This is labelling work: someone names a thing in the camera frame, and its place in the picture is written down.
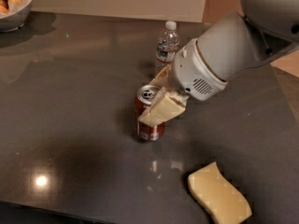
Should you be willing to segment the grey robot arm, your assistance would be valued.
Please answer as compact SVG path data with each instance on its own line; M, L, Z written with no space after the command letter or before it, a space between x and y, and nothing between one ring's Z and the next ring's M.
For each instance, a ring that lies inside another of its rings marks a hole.
M151 84L160 88L138 120L169 121L193 97L205 101L241 72L271 63L299 45L299 0L240 0L232 12L181 48Z

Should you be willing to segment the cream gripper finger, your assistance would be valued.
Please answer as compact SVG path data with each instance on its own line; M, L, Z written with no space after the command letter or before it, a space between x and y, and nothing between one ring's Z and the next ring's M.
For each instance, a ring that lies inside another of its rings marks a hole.
M171 85L168 80L169 72L170 65L167 65L155 76L155 78L149 84L159 88L165 87L166 89L170 89Z
M152 101L149 113L155 121L167 122L186 110L188 99L188 94L162 87Z

